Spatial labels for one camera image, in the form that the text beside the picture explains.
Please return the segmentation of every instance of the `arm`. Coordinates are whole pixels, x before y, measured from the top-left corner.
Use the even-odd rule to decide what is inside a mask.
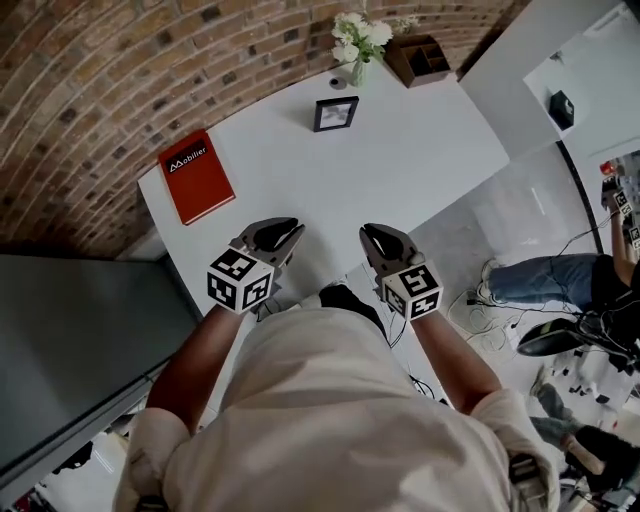
[[[609,211],[611,212],[611,252],[613,253],[613,267],[616,275],[627,286],[631,287],[631,279],[636,269],[636,264],[627,258],[627,248],[622,234],[622,215],[618,210],[613,196],[607,198]]]
[[[463,414],[485,396],[502,389],[498,377],[440,313],[411,322],[442,387]]]
[[[626,244],[625,249],[627,250],[627,260],[631,263],[638,263],[638,257],[636,256],[636,250],[633,246]]]
[[[241,323],[242,316],[214,306],[162,370],[147,408],[172,412],[195,433]]]
[[[587,468],[591,473],[594,475],[601,475],[603,473],[605,463],[582,446],[574,436],[566,436],[562,440],[562,444],[564,445],[565,450],[572,453],[575,458],[580,461],[580,464]]]

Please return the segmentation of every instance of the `black picture frame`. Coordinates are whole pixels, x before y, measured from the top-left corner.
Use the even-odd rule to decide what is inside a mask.
[[[345,96],[343,98],[334,98],[331,100],[316,101],[316,116],[313,123],[313,131],[326,132],[328,130],[338,130],[340,128],[349,128],[349,126],[351,126],[351,121],[353,121],[353,116],[356,113],[358,101],[360,101],[360,98],[358,98],[357,96]],[[342,105],[350,105],[349,114],[347,115],[346,122],[344,124],[339,124],[336,126],[326,126],[323,128],[321,126],[323,110],[327,107],[342,106]]]

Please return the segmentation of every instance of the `leg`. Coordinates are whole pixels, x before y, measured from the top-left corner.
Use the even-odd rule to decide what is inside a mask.
[[[494,269],[489,289],[498,301],[544,303],[560,299],[580,309],[591,303],[595,254],[544,256]]]
[[[562,440],[565,436],[575,435],[581,427],[575,422],[556,418],[531,418],[531,423],[545,443],[555,446],[561,452],[564,452]]]
[[[550,418],[578,423],[573,417],[573,411],[564,406],[564,402],[562,398],[560,398],[556,388],[548,382],[540,386],[535,397]]]
[[[323,308],[340,308],[358,313],[376,324],[382,332],[382,336],[387,339],[387,334],[384,331],[384,325],[382,325],[376,310],[362,302],[345,285],[340,284],[338,286],[328,286],[321,290],[319,295]]]

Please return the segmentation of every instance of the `brick wall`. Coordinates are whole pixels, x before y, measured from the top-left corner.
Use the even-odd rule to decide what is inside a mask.
[[[2,0],[0,248],[114,257],[152,221],[156,155],[335,62],[351,0]],[[369,0],[417,13],[459,67],[522,0]]]

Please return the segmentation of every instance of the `gray wall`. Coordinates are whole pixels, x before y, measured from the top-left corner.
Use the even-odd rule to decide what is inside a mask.
[[[0,474],[169,357],[194,323],[159,265],[0,256]]]

